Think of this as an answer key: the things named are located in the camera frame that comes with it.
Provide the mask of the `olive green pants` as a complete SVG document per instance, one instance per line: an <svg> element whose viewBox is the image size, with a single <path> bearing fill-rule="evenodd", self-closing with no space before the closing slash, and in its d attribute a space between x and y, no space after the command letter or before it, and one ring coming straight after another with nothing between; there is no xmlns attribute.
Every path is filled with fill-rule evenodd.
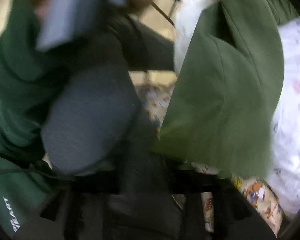
<svg viewBox="0 0 300 240"><path fill-rule="evenodd" d="M154 150L242 177L265 177L284 79L278 26L290 0L220 0L194 30Z"/></svg>

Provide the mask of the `yellow cartoon print blanket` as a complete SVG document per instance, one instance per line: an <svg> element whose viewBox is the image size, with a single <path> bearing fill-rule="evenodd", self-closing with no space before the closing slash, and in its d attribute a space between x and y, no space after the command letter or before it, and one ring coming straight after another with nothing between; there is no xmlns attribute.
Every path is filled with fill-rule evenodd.
<svg viewBox="0 0 300 240"><path fill-rule="evenodd" d="M135 88L156 132L159 133L174 85L137 85ZM255 177L243 179L237 175L232 175L231 182L264 219L273 233L278 235L283 221L283 211L268 185Z"/></svg>

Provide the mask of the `person's grey trouser leg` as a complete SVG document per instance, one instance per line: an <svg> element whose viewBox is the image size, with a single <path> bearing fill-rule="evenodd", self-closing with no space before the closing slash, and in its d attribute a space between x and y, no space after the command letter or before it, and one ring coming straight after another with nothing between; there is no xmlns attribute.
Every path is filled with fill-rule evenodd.
<svg viewBox="0 0 300 240"><path fill-rule="evenodd" d="M129 17L68 45L70 78L41 132L53 170L85 176L111 158L147 152L157 136L129 72L172 71L173 53L171 40Z"/></svg>

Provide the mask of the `white floral bed sheet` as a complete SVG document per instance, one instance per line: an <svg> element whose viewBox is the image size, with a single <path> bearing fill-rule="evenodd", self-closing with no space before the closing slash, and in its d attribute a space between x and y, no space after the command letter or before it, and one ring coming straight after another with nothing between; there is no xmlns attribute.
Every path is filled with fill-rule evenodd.
<svg viewBox="0 0 300 240"><path fill-rule="evenodd" d="M219 0L182 0L176 14L175 72L179 73L202 10ZM273 165L267 182L289 219L300 210L300 16L279 24L285 74L273 116Z"/></svg>

